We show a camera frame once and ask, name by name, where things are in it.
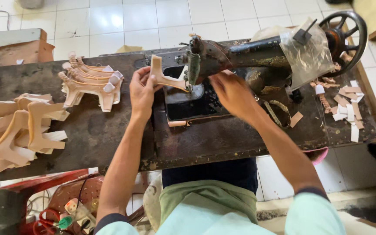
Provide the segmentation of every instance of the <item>wooden table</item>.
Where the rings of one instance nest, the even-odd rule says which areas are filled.
[[[65,130],[68,135],[65,149],[55,149],[51,155],[38,154],[38,159],[29,166],[5,170],[0,173],[0,181],[109,165],[130,119],[129,82],[133,72],[147,66],[151,54],[176,51],[159,49],[144,51],[143,54],[133,52],[85,59],[88,65],[110,65],[123,73],[125,79],[120,103],[113,105],[111,112],[103,113],[96,96],[84,95],[79,106],[67,109],[70,115],[64,122],[52,121],[49,131]],[[172,53],[163,56],[163,65],[172,66],[173,58]],[[57,77],[57,73],[63,70],[63,62],[0,67],[0,100],[12,100],[27,92],[51,93],[55,102],[63,102],[65,94],[60,90],[62,80]],[[356,67],[337,77],[336,81],[341,85],[349,85],[349,81],[354,79],[361,79],[360,70]],[[287,129],[286,133],[301,149],[357,144],[350,140],[349,123],[345,120],[335,122],[331,114],[324,114],[310,85],[301,87],[300,91],[303,101],[287,106],[291,115],[300,111],[304,117],[294,128]],[[326,98],[330,104],[336,104],[333,97],[337,92],[336,88],[328,89]],[[365,96],[359,102],[365,126],[360,131],[360,141],[371,141],[376,137],[376,123],[369,113],[368,101],[369,97]],[[268,154],[260,135],[235,117],[197,120],[188,128],[170,128],[165,114],[163,92],[160,91],[155,94],[153,118],[144,131],[140,171]]]

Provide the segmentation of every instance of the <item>power strip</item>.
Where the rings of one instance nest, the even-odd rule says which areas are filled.
[[[76,211],[76,206],[78,204],[78,199],[74,198],[71,199],[68,203],[65,205],[65,210],[69,213],[72,214]],[[76,212],[75,218],[82,218],[80,220],[77,220],[76,222],[82,226],[83,223],[86,221],[90,221],[90,223],[84,228],[84,232],[86,234],[89,234],[90,231],[93,231],[95,229],[95,222],[96,219],[95,217],[91,214],[91,212],[86,208],[82,203],[79,204],[78,211]]]

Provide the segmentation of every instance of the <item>forearm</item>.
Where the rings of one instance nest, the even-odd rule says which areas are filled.
[[[146,122],[130,119],[108,167],[101,188],[97,222],[110,213],[125,215],[140,163],[140,149]]]
[[[259,106],[254,106],[253,118],[248,121],[261,135],[280,172],[297,192],[304,187],[323,186],[310,159],[291,138],[281,130]]]

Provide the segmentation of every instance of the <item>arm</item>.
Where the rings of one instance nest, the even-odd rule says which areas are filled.
[[[140,164],[144,127],[152,114],[153,94],[162,86],[154,86],[156,78],[148,77],[150,67],[134,72],[130,83],[132,115],[110,163],[99,196],[97,223],[106,215],[126,215],[126,207]]]
[[[259,132],[279,170],[295,192],[306,187],[315,187],[324,192],[311,161],[258,105],[242,78],[228,70],[209,78],[221,104]]]

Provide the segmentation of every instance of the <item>sewing machine handwheel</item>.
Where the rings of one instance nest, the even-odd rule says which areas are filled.
[[[340,22],[336,26],[331,27],[330,21],[337,17],[341,17]],[[352,29],[348,29],[348,31],[346,32],[343,32],[342,28],[347,18],[352,19],[355,22],[356,26]],[[329,42],[329,49],[332,54],[333,61],[338,62],[342,66],[340,71],[328,73],[324,76],[336,77],[351,70],[361,59],[362,54],[365,51],[366,43],[368,41],[368,32],[366,29],[365,21],[354,11],[348,10],[331,14],[327,18],[323,19],[323,21],[320,22],[319,26],[326,32],[326,37]],[[346,45],[345,39],[347,37],[350,37],[356,31],[359,31],[359,44]],[[353,59],[348,63],[345,63],[340,58],[344,51],[355,51]]]

